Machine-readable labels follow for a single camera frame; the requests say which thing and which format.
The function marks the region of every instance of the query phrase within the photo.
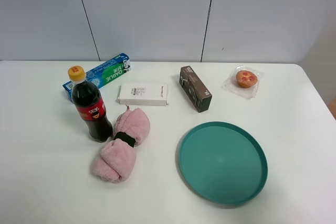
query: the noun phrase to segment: elastic band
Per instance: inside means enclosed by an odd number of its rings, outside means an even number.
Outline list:
[[[116,140],[117,138],[121,139],[122,141],[128,143],[130,147],[134,147],[135,145],[135,139],[131,136],[127,135],[125,132],[118,132],[113,140]]]

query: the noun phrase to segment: dark soda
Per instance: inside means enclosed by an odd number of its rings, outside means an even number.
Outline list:
[[[86,80],[81,66],[74,66],[68,70],[74,87],[72,101],[79,115],[86,122],[90,135],[98,142],[105,142],[112,135],[112,125],[107,119],[106,108],[96,85]]]

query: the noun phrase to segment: green plate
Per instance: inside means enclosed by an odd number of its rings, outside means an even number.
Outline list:
[[[181,142],[179,162],[189,185],[216,203],[240,205],[256,197],[267,179],[267,161],[257,141],[224,122],[194,127]]]

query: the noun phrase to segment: toothpaste box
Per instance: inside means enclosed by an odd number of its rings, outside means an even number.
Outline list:
[[[130,58],[126,54],[119,54],[103,64],[86,72],[86,79],[95,84],[98,88],[105,86],[119,76],[131,70]],[[70,101],[73,83],[68,81],[63,84],[65,92]]]

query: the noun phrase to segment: rolled towel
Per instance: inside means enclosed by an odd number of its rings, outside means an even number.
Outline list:
[[[150,122],[141,109],[127,110],[114,124],[113,141],[109,142],[93,161],[92,172],[102,180],[119,183],[128,179],[136,160],[134,146],[148,136]]]

